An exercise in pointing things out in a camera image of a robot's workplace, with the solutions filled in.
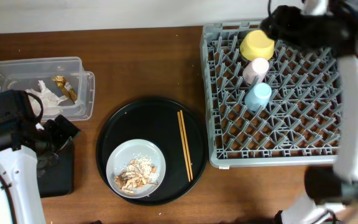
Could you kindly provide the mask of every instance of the blue cup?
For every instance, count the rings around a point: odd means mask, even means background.
[[[251,111],[257,111],[260,106],[266,107],[271,95],[271,87],[266,83],[259,83],[248,92],[244,103]]]

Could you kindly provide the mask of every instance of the yellow cup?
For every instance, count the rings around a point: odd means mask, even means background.
[[[240,52],[248,60],[259,57],[269,60],[273,57],[274,40],[269,39],[262,30],[253,30],[242,41]]]

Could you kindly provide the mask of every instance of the round black tray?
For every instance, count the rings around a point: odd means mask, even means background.
[[[182,110],[193,168],[193,181],[187,178],[177,112]],[[115,193],[106,177],[106,164],[113,150],[131,139],[154,143],[164,155],[165,177],[148,197],[129,199]],[[146,98],[130,103],[114,113],[100,132],[96,163],[104,183],[119,197],[139,205],[162,205],[185,195],[198,181],[208,160],[205,127],[181,104],[166,98]]]

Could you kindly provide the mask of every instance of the brown wrapper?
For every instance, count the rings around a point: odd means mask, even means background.
[[[69,82],[65,79],[65,77],[61,75],[57,75],[52,78],[53,81],[56,82],[57,87],[59,87],[60,91],[69,99],[71,99],[74,103],[77,100],[78,96],[74,91],[73,87],[69,84]]]

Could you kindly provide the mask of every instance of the crumpled tissue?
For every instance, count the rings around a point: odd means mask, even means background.
[[[58,97],[56,94],[52,93],[46,86],[44,81],[39,80],[38,81],[38,86],[41,89],[41,92],[37,92],[33,89],[30,90],[25,90],[28,93],[32,93],[35,96],[38,96],[41,101],[42,101],[42,105],[45,108],[55,108],[58,107],[59,103],[67,100],[68,98],[66,96],[62,96],[62,97]],[[32,98],[31,96],[29,97],[30,99],[30,103],[31,103],[31,107],[34,110],[35,114],[39,114],[41,112],[41,106],[38,103],[37,100],[35,100],[34,98]],[[54,109],[54,110],[44,110],[44,115],[56,115],[61,113],[62,111],[60,109]]]

